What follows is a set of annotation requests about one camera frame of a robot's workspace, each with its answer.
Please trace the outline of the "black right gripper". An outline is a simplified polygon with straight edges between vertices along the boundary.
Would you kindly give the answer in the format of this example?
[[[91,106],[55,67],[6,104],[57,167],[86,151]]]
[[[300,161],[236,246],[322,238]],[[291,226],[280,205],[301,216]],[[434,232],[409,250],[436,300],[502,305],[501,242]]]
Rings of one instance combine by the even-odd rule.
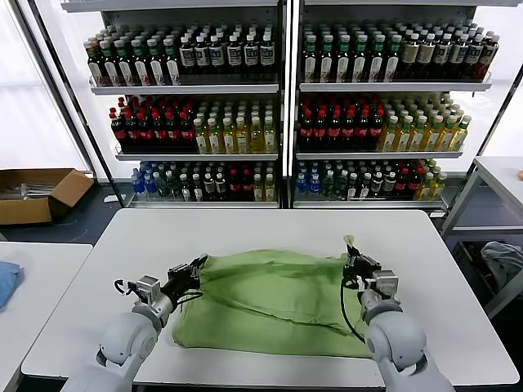
[[[382,265],[372,257],[360,254],[350,244],[346,245],[346,264],[342,270],[342,286],[347,289],[359,290],[364,286],[364,280],[372,277],[372,273],[381,270]]]

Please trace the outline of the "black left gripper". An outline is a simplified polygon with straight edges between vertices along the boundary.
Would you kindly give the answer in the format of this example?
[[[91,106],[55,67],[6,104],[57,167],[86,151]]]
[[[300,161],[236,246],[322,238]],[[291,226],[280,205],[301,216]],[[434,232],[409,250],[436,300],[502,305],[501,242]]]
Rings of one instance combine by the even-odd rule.
[[[168,280],[161,287],[161,292],[172,302],[178,301],[191,289],[199,289],[201,270],[208,260],[208,254],[202,253],[189,264],[182,264],[168,270]]]

